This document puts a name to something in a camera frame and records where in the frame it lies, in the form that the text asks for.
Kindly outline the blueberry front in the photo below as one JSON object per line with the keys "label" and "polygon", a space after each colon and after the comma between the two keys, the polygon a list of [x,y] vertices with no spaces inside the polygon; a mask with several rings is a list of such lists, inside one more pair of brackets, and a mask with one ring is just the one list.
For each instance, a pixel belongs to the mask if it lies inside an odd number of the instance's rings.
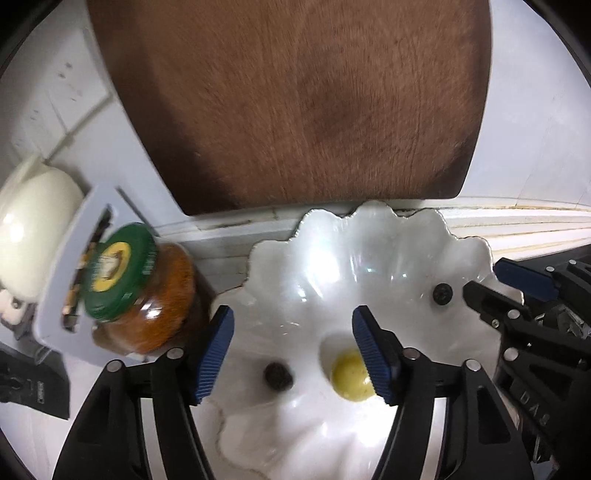
{"label": "blueberry front", "polygon": [[437,284],[432,292],[433,301],[440,306],[448,305],[454,297],[454,290],[448,283]]}

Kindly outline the green round fruit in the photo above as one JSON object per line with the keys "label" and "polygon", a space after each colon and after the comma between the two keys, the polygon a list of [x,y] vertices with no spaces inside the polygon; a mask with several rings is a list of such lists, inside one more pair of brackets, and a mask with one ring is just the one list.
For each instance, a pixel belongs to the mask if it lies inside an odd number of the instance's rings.
{"label": "green round fruit", "polygon": [[349,349],[332,363],[332,389],[351,402],[363,402],[376,395],[372,380],[359,350]]}

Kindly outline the dark grape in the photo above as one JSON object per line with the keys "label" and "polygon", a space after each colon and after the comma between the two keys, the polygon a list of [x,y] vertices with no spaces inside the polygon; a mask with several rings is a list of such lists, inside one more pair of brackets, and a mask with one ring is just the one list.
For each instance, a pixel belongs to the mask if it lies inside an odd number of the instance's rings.
{"label": "dark grape", "polygon": [[263,380],[274,392],[286,392],[294,386],[294,376],[287,365],[270,362],[263,370]]}

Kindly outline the glass jar green lid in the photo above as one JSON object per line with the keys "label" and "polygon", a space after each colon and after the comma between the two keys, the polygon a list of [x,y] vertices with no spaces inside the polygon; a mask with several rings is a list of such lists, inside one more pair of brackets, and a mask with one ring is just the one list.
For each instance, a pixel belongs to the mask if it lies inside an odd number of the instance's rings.
{"label": "glass jar green lid", "polygon": [[139,355],[180,331],[194,296],[188,254],[142,223],[117,229],[97,246],[82,287],[86,314],[119,350]]}

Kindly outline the white scalloped bowl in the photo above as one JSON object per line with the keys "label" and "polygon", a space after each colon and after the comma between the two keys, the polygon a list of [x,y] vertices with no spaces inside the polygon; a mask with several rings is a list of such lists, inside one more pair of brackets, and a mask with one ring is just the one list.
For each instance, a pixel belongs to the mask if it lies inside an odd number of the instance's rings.
{"label": "white scalloped bowl", "polygon": [[528,479],[493,384],[500,333],[468,283],[498,292],[489,244],[443,216],[369,203],[304,216],[215,299],[235,314],[211,403],[221,479]]}

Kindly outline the cream ceramic teapot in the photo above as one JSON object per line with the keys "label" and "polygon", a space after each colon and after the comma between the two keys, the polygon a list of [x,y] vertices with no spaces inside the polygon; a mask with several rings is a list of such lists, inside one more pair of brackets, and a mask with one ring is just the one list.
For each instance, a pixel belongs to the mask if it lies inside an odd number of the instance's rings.
{"label": "cream ceramic teapot", "polygon": [[36,303],[83,193],[64,171],[37,154],[1,188],[1,320],[15,327]]}

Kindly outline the brown wooden cutting board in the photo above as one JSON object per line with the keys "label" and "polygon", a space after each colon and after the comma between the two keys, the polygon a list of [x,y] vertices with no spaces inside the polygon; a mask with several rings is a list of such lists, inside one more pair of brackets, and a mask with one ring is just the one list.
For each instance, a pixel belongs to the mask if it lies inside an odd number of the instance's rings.
{"label": "brown wooden cutting board", "polygon": [[486,1],[91,1],[106,69],[187,215],[451,199],[489,85]]}

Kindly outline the white rack frame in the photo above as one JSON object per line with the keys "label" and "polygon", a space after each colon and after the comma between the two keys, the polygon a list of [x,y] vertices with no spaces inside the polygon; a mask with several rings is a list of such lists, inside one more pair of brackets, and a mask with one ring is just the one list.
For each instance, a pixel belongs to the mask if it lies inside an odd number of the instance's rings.
{"label": "white rack frame", "polygon": [[84,310],[82,287],[93,253],[114,231],[130,223],[148,227],[114,188],[98,186],[84,198],[58,248],[38,302],[32,327],[37,341],[96,366],[111,360],[120,360],[127,366],[150,362],[175,344],[177,334],[150,354],[125,353]]}

